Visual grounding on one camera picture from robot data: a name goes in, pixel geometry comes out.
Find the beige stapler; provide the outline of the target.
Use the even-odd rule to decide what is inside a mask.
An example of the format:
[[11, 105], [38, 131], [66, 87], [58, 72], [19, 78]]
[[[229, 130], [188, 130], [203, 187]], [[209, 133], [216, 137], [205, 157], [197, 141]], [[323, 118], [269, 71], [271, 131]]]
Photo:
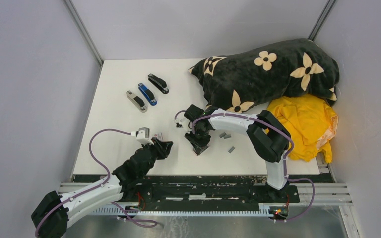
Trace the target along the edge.
[[128, 90], [126, 96], [142, 113], [147, 111], [145, 102], [138, 95]]

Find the blue stapler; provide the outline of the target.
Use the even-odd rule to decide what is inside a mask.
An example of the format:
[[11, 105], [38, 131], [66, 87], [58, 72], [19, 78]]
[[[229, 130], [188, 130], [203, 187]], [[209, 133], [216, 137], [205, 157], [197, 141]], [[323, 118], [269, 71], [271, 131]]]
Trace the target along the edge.
[[150, 105], [155, 106], [157, 104], [154, 94], [143, 83], [138, 84], [138, 89]]

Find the black stapler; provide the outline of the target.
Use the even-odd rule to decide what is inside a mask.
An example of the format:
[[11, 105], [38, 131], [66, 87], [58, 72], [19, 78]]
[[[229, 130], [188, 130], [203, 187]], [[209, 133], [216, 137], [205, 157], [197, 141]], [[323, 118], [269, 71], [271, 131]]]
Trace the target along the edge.
[[148, 75], [148, 80], [163, 94], [168, 94], [169, 93], [169, 88], [167, 86], [166, 81], [163, 79], [155, 76], [154, 74], [149, 74]]

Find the staple box with staples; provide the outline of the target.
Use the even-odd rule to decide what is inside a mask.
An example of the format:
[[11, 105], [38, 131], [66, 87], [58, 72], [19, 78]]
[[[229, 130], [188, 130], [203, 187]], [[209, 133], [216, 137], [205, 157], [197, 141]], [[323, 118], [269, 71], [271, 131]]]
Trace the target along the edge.
[[205, 150], [207, 150], [209, 148], [209, 145], [205, 146], [205, 147], [198, 147], [196, 149], [194, 149], [195, 153], [200, 156]]

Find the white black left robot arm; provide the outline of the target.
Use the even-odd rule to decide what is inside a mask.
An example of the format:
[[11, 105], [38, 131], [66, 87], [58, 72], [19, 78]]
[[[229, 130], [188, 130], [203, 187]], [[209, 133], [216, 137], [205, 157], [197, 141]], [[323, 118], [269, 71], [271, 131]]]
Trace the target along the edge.
[[31, 215], [37, 238], [60, 238], [79, 219], [96, 209], [119, 200], [132, 201], [136, 185], [154, 167], [157, 160], [166, 159], [172, 141], [152, 138], [122, 165], [103, 179], [79, 190], [59, 195], [56, 191], [46, 194]]

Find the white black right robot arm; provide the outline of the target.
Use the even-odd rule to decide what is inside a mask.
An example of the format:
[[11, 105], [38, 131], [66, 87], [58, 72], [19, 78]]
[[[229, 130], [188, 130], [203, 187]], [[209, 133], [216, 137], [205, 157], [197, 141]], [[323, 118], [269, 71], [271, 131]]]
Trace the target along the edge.
[[255, 114], [239, 114], [217, 107], [203, 110], [190, 105], [183, 119], [175, 123], [186, 130], [185, 139], [200, 155], [208, 147], [210, 132], [215, 130], [246, 135], [257, 154], [265, 160], [267, 170], [267, 197], [272, 202], [280, 202], [287, 195], [285, 186], [288, 174], [285, 160], [294, 149], [290, 132], [268, 110]]

